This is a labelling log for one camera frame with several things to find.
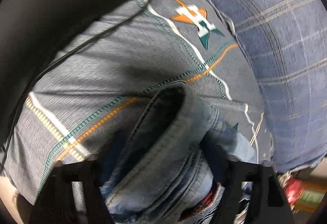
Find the light blue denim pants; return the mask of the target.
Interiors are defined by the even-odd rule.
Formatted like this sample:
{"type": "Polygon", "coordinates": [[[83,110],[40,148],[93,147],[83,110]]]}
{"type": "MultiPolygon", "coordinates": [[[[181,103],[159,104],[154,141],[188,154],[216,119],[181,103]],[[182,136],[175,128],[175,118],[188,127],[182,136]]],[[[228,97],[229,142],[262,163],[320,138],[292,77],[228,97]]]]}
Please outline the light blue denim pants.
{"type": "Polygon", "coordinates": [[[222,197],[227,155],[255,161],[248,140],[177,81],[149,101],[101,193],[116,223],[205,223],[222,197]]]}

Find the red and white clothes pile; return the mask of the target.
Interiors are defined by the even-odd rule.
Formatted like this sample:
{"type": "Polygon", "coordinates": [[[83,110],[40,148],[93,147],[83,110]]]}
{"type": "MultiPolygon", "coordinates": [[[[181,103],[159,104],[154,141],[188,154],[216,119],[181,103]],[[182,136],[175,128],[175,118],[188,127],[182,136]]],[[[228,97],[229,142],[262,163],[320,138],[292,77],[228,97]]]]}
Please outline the red and white clothes pile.
{"type": "Polygon", "coordinates": [[[326,194],[326,187],[296,179],[290,172],[279,175],[278,181],[293,211],[313,213],[326,194]]]}

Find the grey star-patterned bed sheet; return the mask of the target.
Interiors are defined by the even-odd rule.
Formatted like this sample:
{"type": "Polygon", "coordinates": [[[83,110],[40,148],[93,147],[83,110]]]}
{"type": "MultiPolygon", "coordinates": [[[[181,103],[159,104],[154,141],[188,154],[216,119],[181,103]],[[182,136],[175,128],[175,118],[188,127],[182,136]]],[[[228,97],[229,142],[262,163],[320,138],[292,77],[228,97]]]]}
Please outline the grey star-patterned bed sheet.
{"type": "Polygon", "coordinates": [[[27,94],[4,166],[30,203],[56,159],[82,161],[118,130],[132,130],[151,96],[176,81],[252,141],[255,161],[270,158],[253,69],[207,0],[128,1],[93,22],[66,51],[130,15],[133,21],[68,58],[27,94]]]}

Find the blue plaid pillow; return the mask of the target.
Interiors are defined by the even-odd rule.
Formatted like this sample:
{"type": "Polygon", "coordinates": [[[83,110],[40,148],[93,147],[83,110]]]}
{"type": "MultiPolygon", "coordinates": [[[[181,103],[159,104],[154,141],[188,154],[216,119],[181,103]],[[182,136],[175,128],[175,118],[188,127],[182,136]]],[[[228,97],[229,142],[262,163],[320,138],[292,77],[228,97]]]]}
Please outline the blue plaid pillow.
{"type": "Polygon", "coordinates": [[[212,0],[234,24],[265,101],[277,170],[326,156],[326,9],[320,0],[212,0]]]}

